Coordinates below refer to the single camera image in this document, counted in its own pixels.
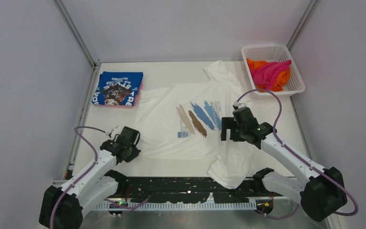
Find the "white printed t-shirt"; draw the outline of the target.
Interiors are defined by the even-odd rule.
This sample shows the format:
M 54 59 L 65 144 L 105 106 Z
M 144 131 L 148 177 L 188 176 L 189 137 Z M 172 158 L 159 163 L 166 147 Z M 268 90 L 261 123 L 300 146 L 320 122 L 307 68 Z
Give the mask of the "white printed t-shirt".
M 157 159 L 212 159 L 208 175 L 227 189 L 244 181 L 253 148 L 221 140 L 223 118 L 232 117 L 244 93 L 237 77 L 222 62 L 204 69 L 205 83 L 172 84 L 141 92 L 133 127 L 141 134 L 141 155 Z

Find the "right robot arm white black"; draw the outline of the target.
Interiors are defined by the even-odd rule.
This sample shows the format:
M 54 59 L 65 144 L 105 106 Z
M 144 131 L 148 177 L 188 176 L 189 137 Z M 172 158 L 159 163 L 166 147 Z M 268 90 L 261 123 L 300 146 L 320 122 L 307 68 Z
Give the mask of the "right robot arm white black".
M 221 140 L 247 142 L 279 161 L 295 178 L 282 176 L 272 168 L 253 175 L 253 190 L 260 196 L 278 193 L 300 205 L 311 219 L 321 222 L 347 203 L 342 173 L 308 159 L 281 139 L 267 122 L 258 123 L 250 108 L 233 111 L 222 118 Z

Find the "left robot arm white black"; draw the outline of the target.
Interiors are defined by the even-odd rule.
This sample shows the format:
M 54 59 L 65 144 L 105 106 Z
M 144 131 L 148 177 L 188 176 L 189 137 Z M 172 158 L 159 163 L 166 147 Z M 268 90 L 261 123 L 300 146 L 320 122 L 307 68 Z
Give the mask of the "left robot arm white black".
M 127 177 L 114 170 L 121 162 L 131 162 L 140 153 L 140 132 L 123 127 L 120 133 L 108 134 L 99 148 L 93 147 L 94 158 L 79 173 L 61 186 L 44 192 L 39 223 L 50 229 L 78 229 L 85 216 L 107 197 L 127 193 Z

